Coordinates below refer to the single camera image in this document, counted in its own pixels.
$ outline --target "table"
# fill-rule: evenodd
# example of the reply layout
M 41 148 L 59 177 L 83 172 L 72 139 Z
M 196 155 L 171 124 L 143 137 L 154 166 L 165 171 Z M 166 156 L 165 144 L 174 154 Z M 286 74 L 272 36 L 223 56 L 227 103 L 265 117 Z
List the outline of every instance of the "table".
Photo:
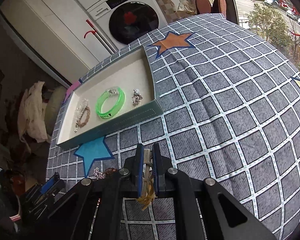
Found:
M 148 45 L 168 31 L 194 32 L 193 48 L 173 48 L 155 59 Z M 145 47 L 161 87 L 164 114 L 106 137 L 115 159 L 94 167 L 121 168 L 136 144 L 160 144 L 164 156 L 190 177 L 216 178 L 278 239 L 300 221 L 300 79 L 298 69 L 275 47 L 221 14 L 204 14 L 154 30 L 100 66 Z M 85 82 L 92 69 L 81 78 Z M 83 163 L 55 145 L 66 105 L 53 133 L 47 178 L 58 171 L 69 190 L 84 177 Z M 175 239 L 172 199 L 156 199 L 141 211 L 123 201 L 122 239 Z

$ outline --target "silicone wristband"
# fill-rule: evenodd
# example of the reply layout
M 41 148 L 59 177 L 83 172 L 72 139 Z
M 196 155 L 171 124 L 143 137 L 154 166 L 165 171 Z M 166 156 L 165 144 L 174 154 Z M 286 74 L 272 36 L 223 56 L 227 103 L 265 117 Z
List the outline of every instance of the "silicone wristband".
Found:
M 114 106 L 106 113 L 101 112 L 101 108 L 103 103 L 106 101 L 106 99 L 110 96 L 113 95 L 119 95 L 117 102 L 114 104 Z M 121 107 L 124 104 L 125 100 L 125 94 L 119 87 L 111 88 L 106 90 L 97 100 L 96 103 L 96 113 L 99 115 L 101 118 L 110 118 L 117 114 Z

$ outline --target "orange star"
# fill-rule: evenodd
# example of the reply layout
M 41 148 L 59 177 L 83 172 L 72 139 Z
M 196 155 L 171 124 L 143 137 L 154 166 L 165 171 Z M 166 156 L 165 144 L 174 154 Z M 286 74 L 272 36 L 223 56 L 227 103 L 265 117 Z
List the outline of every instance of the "orange star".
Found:
M 193 33 L 176 34 L 168 32 L 163 40 L 157 41 L 149 46 L 159 47 L 156 57 L 158 58 L 162 53 L 164 53 L 168 49 L 188 47 L 193 48 L 194 46 L 189 41 L 187 41 L 187 39 L 192 34 Z

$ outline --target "box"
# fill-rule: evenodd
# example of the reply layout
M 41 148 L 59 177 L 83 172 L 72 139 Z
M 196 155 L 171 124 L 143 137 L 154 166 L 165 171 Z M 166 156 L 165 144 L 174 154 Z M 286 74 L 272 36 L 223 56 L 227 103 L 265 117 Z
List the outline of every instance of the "box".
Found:
M 105 59 L 82 79 L 82 84 L 74 90 L 64 107 L 65 112 L 56 142 L 63 149 L 76 147 L 163 114 L 158 88 L 154 82 L 146 51 L 142 46 L 137 46 L 132 50 L 129 48 L 126 53 L 124 49 L 120 50 Z M 114 86 L 124 91 L 125 102 L 114 117 L 103 119 L 96 114 L 95 104 L 104 91 Z M 136 106 L 132 103 L 134 89 L 139 89 L 143 97 Z M 90 118 L 84 127 L 79 127 L 78 131 L 74 132 L 76 108 L 84 98 L 89 101 Z M 109 110 L 116 100 L 117 96 L 109 97 L 103 105 L 103 112 Z M 82 122 L 85 118 L 86 112 L 82 117 Z

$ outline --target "metal bolt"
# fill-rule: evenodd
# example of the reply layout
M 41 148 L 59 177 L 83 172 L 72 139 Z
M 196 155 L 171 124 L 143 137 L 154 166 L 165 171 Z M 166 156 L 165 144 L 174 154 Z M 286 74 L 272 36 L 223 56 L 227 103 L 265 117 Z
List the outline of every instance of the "metal bolt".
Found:
M 168 169 L 168 172 L 169 172 L 170 174 L 177 174 L 178 170 L 177 170 L 176 168 L 169 168 L 169 169 Z
M 129 173 L 129 170 L 126 169 L 126 168 L 122 168 L 122 169 L 119 170 L 119 173 L 120 173 L 121 175 L 127 175 L 127 174 Z
M 81 184 L 84 186 L 88 186 L 88 185 L 90 185 L 90 183 L 91 183 L 91 179 L 89 179 L 89 178 L 85 178 L 85 179 L 81 180 Z
M 209 186 L 213 186 L 216 181 L 213 179 L 213 178 L 207 178 L 206 179 L 206 183 L 209 185 Z

